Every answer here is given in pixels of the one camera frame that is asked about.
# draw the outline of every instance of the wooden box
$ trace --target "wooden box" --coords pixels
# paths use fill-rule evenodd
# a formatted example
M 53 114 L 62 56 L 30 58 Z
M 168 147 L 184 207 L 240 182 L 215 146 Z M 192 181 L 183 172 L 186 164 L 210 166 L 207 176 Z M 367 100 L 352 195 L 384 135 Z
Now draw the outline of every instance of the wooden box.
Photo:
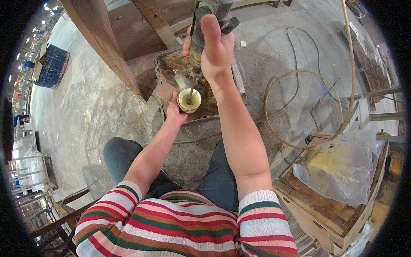
M 314 137 L 309 146 L 317 145 L 325 141 L 324 138 L 330 138 L 332 135 L 317 133 L 315 136 L 322 138 Z M 301 162 L 307 152 L 307 150 L 303 151 L 295 163 Z M 374 160 L 376 172 L 367 205 L 361 204 L 354 208 L 317 194 L 293 175 L 292 166 L 274 182 L 274 190 L 301 228 L 316 239 L 326 251 L 334 256 L 340 256 L 371 216 L 374 200 L 383 179 L 387 154 L 388 142 L 385 142 L 379 158 Z

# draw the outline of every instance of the blue object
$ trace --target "blue object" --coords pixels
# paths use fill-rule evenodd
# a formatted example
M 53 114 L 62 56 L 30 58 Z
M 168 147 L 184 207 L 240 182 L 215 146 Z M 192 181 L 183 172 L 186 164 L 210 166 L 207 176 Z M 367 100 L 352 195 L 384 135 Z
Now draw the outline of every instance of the blue object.
M 18 115 L 13 117 L 13 121 L 14 121 L 14 126 L 17 126 Z
M 48 44 L 47 48 L 43 67 L 36 85 L 45 88 L 56 88 L 63 77 L 67 65 L 66 61 L 68 61 L 70 54 L 51 44 Z
M 29 66 L 29 64 L 30 64 L 30 61 L 24 60 L 24 62 L 23 62 L 23 67 L 26 68 L 26 67 Z

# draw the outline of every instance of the hand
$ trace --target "hand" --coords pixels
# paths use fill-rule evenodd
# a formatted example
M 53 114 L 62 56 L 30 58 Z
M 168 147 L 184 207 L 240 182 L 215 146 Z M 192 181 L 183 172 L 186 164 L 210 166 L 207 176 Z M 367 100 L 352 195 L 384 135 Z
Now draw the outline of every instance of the hand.
M 208 82 L 217 78 L 233 77 L 231 72 L 231 59 L 233 57 L 234 34 L 221 33 L 217 18 L 213 14 L 204 15 L 201 18 L 201 30 L 204 34 L 204 50 L 201 55 L 201 70 Z M 189 56 L 191 37 L 184 40 L 183 55 Z
M 173 92 L 173 99 L 167 107 L 167 120 L 170 119 L 176 122 L 176 124 L 178 124 L 179 126 L 181 126 L 187 119 L 188 114 L 180 112 L 180 107 L 177 104 L 177 97 L 178 93 Z

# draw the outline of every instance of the plastic bag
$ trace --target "plastic bag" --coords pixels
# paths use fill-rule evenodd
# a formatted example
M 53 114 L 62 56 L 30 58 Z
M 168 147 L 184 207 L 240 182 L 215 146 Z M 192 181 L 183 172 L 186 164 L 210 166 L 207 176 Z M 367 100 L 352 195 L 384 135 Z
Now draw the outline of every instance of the plastic bag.
M 365 223 L 361 233 L 358 233 L 354 238 L 353 242 L 350 244 L 348 249 L 341 255 L 341 257 L 358 257 L 364 251 L 365 245 L 371 238 L 374 232 L 374 227 L 372 226 L 371 218 Z
M 373 155 L 381 148 L 371 131 L 347 132 L 310 149 L 302 165 L 293 165 L 293 174 L 318 194 L 357 207 L 368 202 Z

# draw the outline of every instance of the sweater cuff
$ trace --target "sweater cuff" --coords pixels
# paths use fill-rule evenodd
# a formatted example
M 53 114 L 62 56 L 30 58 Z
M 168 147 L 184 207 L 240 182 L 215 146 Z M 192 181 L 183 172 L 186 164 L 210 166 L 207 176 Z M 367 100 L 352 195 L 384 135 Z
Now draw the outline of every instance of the sweater cuff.
M 139 203 L 143 200 L 143 195 L 141 193 L 141 189 L 133 181 L 123 180 L 116 186 L 116 188 L 117 187 L 121 187 L 121 188 L 125 188 L 125 189 L 129 190 L 132 194 L 134 194 L 136 196 L 137 203 Z
M 250 204 L 254 204 L 254 203 L 258 203 L 262 201 L 273 201 L 279 204 L 277 195 L 273 191 L 270 191 L 270 190 L 254 191 L 246 195 L 240 201 L 240 204 L 238 205 L 238 213 L 241 213 L 241 210 L 244 207 L 247 207 Z

